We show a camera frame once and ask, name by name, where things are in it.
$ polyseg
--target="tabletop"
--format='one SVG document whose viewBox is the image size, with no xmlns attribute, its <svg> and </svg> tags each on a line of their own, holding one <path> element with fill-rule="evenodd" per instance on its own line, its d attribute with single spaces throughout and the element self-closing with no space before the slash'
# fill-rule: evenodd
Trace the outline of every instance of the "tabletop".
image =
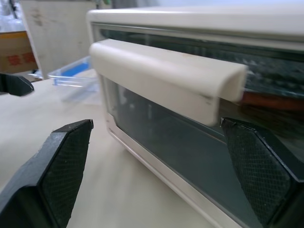
<svg viewBox="0 0 304 228">
<path fill-rule="evenodd" d="M 0 96 L 0 191 L 53 130 L 93 119 L 68 228 L 213 227 L 108 134 L 100 103 L 62 101 L 51 80 L 33 86 L 25 97 Z"/>
</svg>

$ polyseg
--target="white appliance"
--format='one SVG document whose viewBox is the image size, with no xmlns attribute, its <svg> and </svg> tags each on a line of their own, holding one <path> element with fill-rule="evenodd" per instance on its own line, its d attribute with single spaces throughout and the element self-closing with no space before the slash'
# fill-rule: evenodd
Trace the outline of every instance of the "white appliance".
<svg viewBox="0 0 304 228">
<path fill-rule="evenodd" d="M 303 4 L 87 14 L 109 133 L 217 228 L 303 224 L 303 20 Z"/>
</svg>

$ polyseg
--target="clear plastic container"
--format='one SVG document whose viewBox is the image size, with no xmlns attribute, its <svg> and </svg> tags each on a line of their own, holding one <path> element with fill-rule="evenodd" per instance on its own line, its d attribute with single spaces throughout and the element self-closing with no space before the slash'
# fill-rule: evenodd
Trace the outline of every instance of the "clear plastic container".
<svg viewBox="0 0 304 228">
<path fill-rule="evenodd" d="M 96 72 L 92 69 L 91 57 L 48 73 L 62 101 L 99 103 L 99 85 Z"/>
</svg>

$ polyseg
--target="oven handle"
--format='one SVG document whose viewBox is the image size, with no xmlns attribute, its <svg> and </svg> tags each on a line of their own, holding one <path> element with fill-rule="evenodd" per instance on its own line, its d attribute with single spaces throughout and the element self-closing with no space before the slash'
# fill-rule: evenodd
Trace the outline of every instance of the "oven handle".
<svg viewBox="0 0 304 228">
<path fill-rule="evenodd" d="M 206 125 L 218 120 L 219 98 L 242 98 L 246 80 L 243 64 L 112 39 L 90 55 L 99 75 Z"/>
</svg>

